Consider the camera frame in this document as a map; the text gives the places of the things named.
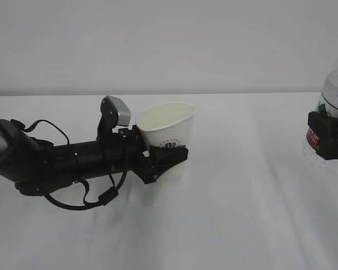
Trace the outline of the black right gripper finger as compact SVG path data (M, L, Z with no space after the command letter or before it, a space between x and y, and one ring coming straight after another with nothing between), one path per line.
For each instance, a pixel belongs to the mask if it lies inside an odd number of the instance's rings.
M308 126L314 135L315 153L325 160L338 160L338 118L312 111Z

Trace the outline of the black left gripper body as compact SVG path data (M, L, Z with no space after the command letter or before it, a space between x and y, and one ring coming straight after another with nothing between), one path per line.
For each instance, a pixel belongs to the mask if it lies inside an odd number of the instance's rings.
M110 164L109 174L122 174L120 185L124 184L128 172L136 174L145 184L157 181L154 160L144 155L147 148L137 125L104 132L103 148L105 160Z

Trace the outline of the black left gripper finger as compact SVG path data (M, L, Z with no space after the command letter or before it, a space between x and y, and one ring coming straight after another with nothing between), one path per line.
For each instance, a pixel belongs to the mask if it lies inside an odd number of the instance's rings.
M150 146L149 159L152 161L155 175L161 176L174 166L187 160L189 150L185 146L161 148Z

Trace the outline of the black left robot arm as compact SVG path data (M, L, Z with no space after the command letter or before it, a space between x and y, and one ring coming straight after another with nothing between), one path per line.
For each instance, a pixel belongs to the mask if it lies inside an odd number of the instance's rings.
M113 132L100 121L96 140L55 146L27 135L37 124L25 128L19 121L0 119L0 175L24 196L116 173L133 172L145 184L154 183L188 158L186 146L146 147L137 126Z

